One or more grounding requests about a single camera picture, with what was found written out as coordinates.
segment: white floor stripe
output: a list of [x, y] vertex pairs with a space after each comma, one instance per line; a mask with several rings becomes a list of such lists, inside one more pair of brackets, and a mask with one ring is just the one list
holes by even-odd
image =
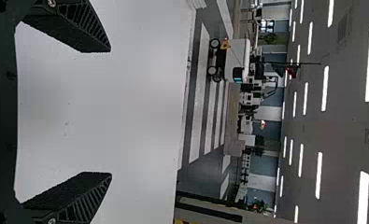
[[205, 101], [205, 84], [207, 69], [208, 42], [210, 35], [202, 24], [201, 45], [199, 49], [198, 74], [196, 78], [195, 101], [192, 120], [192, 138], [189, 163], [199, 158], [199, 148], [201, 145], [202, 118]]
[[205, 154], [211, 151], [212, 133], [213, 133], [213, 117], [214, 117], [214, 107], [216, 104], [216, 88], [217, 83], [211, 81], [210, 83], [210, 96], [209, 105], [207, 110], [207, 126], [206, 126], [206, 140], [205, 140]]
[[222, 197], [224, 197], [224, 193], [225, 191], [227, 191], [228, 189], [228, 184], [230, 183], [230, 174], [228, 174], [224, 181], [222, 182], [221, 186], [220, 186], [220, 199], [222, 199]]
[[221, 173], [224, 174], [225, 170], [228, 168], [228, 166], [231, 164], [231, 156], [224, 156], [222, 159], [222, 171]]
[[224, 144], [224, 140], [225, 140], [225, 121], [227, 120], [227, 107], [228, 107], [228, 85], [229, 83], [227, 82], [225, 84], [225, 99], [224, 99], [224, 111], [222, 113], [222, 132], [221, 132], [221, 138], [220, 138], [220, 144], [223, 145]]
[[216, 120], [216, 133], [214, 135], [214, 148], [216, 149], [217, 147], [220, 146], [220, 135], [221, 135], [221, 131], [220, 131], [220, 126], [221, 126], [221, 110], [222, 110], [222, 95], [224, 94], [224, 82], [221, 82], [219, 84], [219, 103], [217, 105], [217, 120]]
[[[192, 20], [191, 20], [191, 28], [190, 28], [190, 43], [188, 50], [188, 58], [192, 58], [192, 46], [193, 46], [193, 32], [195, 30], [195, 18], [196, 11], [191, 12]], [[190, 88], [190, 76], [191, 76], [191, 60], [187, 62], [187, 76], [185, 81], [185, 91], [184, 91], [184, 106], [183, 106], [183, 117], [181, 120], [181, 139], [180, 139], [180, 148], [178, 150], [178, 166], [177, 169], [181, 169], [182, 161], [183, 161], [183, 149], [184, 149], [184, 137], [185, 137], [185, 127], [187, 124], [187, 107], [188, 107], [188, 94]]]
[[227, 31], [227, 37], [232, 39], [234, 36], [234, 27], [231, 21], [230, 11], [227, 6], [226, 0], [217, 0], [217, 5], [222, 16], [222, 21], [224, 22], [225, 30]]

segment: floor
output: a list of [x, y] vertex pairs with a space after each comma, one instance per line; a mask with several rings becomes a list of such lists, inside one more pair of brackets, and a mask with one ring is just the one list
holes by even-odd
[[[277, 216], [293, 220], [294, 208], [298, 206], [299, 223], [355, 224], [367, 223], [367, 219], [369, 223], [369, 181], [361, 182], [364, 180], [361, 174], [369, 175], [369, 102], [365, 100], [369, 74], [369, 0], [335, 0], [334, 9], [329, 7], [328, 0], [298, 0], [297, 4], [297, 8], [292, 7], [296, 32], [289, 44], [288, 61], [298, 61], [299, 55], [302, 62], [321, 65], [304, 66], [299, 77], [289, 81], [285, 92], [282, 138], [293, 140], [293, 150], [291, 154], [288, 146], [291, 156], [280, 158], [280, 179], [284, 176], [284, 181], [279, 181], [282, 197], [278, 198]], [[329, 8], [333, 9], [331, 20]], [[342, 20], [345, 15], [351, 20], [339, 28], [339, 24], [345, 24]], [[308, 41], [310, 22], [313, 22], [312, 41]], [[343, 41], [338, 41], [338, 34], [344, 34]], [[329, 72], [325, 79], [326, 67]], [[302, 174], [298, 175], [300, 163]]]
[[215, 83], [206, 75], [209, 40], [232, 35], [232, 27], [226, 22], [227, 16], [232, 16], [227, 14], [232, 6], [224, 6], [224, 2], [207, 0], [207, 7], [198, 9], [193, 15], [187, 103], [183, 113], [182, 163], [177, 177], [178, 190], [215, 198], [225, 198], [232, 189], [237, 163], [237, 159], [224, 156], [222, 152], [227, 83]]

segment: wall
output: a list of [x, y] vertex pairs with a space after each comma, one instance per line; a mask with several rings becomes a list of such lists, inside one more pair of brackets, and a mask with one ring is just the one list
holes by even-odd
[[[195, 206], [200, 206], [216, 211], [221, 211], [224, 213], [229, 213], [233, 215], [242, 216], [243, 222], [242, 223], [251, 223], [251, 224], [292, 224], [293, 222], [280, 219], [280, 218], [271, 218], [266, 217], [261, 214], [245, 211], [245, 210], [237, 210], [229, 207], [220, 206], [213, 203], [203, 203], [197, 200], [191, 199], [181, 199], [182, 203], [187, 203]], [[237, 222], [232, 222], [227, 219], [212, 217], [212, 216], [205, 216], [203, 214], [194, 213], [191, 211], [187, 211], [184, 209], [175, 209], [175, 218], [183, 219], [188, 222], [194, 223], [202, 223], [202, 224], [237, 224]]]
[[288, 32], [289, 31], [289, 20], [275, 21], [274, 32]]
[[266, 120], [266, 128], [260, 129], [260, 123], [253, 122], [253, 134], [262, 135], [265, 138], [280, 140], [281, 122]]
[[82, 171], [110, 172], [111, 186], [92, 224], [171, 223], [187, 3], [92, 3], [111, 53], [81, 54], [23, 23], [16, 30], [17, 198], [23, 202]]
[[257, 109], [257, 114], [254, 115], [254, 118], [271, 121], [281, 121], [282, 107], [261, 105]]
[[290, 14], [290, 4], [277, 6], [263, 6], [264, 20], [288, 19]]

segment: machine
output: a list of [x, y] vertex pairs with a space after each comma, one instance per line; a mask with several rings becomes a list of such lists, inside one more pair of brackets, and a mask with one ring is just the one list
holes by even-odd
[[251, 45], [248, 39], [214, 38], [209, 43], [207, 74], [215, 82], [246, 83]]

